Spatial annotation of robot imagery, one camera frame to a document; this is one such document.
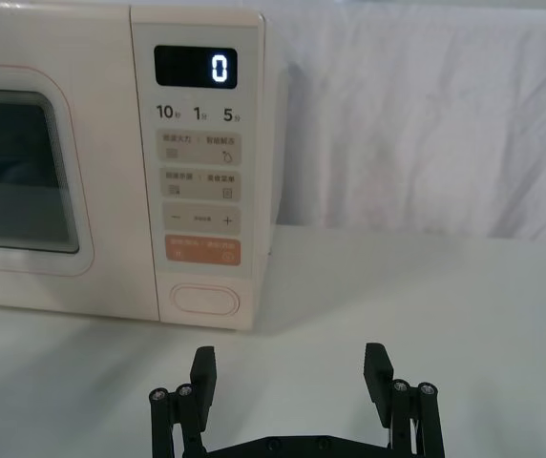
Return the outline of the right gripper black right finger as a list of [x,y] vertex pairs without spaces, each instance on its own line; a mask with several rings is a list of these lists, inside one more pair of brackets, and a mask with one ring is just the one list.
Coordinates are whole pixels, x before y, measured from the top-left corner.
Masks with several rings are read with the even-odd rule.
[[412,386],[396,379],[389,354],[380,343],[366,344],[363,375],[369,398],[388,431],[388,445],[378,447],[376,455],[443,457],[437,387],[427,382]]

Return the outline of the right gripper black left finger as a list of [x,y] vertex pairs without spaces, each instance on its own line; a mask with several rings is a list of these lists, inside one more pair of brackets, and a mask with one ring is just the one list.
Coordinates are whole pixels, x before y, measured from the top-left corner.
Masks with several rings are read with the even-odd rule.
[[174,425],[181,427],[183,457],[207,456],[201,434],[206,430],[216,382],[215,349],[202,346],[196,350],[189,383],[179,385],[173,392],[158,387],[149,393],[153,457],[175,456]]

